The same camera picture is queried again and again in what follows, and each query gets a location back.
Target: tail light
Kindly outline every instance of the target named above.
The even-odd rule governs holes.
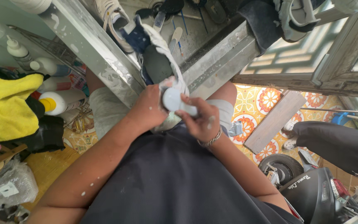
[[[340,197],[347,201],[351,196],[349,191],[346,189],[346,187],[338,179],[335,178],[331,179],[331,187],[332,190],[334,191],[336,199]]]

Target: yellow cloth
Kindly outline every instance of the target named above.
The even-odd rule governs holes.
[[[0,141],[35,133],[38,119],[25,100],[42,84],[41,74],[16,80],[0,79]]]

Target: shoe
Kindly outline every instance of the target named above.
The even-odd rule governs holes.
[[[283,127],[283,130],[285,131],[292,131],[292,129],[294,128],[294,125],[298,123],[298,121],[293,121],[293,120],[290,120],[288,121],[284,127]]]
[[[160,84],[163,93],[173,87],[189,95],[189,89],[183,80],[182,73],[172,57],[167,42],[151,26],[142,24],[140,16],[120,29],[122,36],[138,53],[140,75],[146,85]]]
[[[346,14],[358,12],[358,0],[332,0],[335,8]]]
[[[296,140],[298,139],[298,136],[295,136],[291,139],[288,139],[286,142],[284,142],[284,144],[282,145],[284,147],[284,149],[286,150],[293,150],[295,149],[296,146]]]
[[[294,43],[310,33],[321,19],[316,19],[310,0],[273,0],[278,12],[283,39]]]
[[[122,9],[118,0],[94,0],[100,18],[103,20],[103,29],[110,32],[120,45],[121,49],[127,53],[133,52],[132,47],[125,41],[120,33],[120,28],[126,26],[130,19]]]

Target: black scooter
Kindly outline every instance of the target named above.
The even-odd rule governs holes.
[[[358,204],[331,171],[319,168],[305,150],[298,154],[302,166],[292,157],[272,154],[259,168],[285,197],[292,214],[306,224],[358,223]]]

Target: black shirt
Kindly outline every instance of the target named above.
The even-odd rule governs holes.
[[[301,222],[248,195],[180,124],[138,137],[81,223]]]

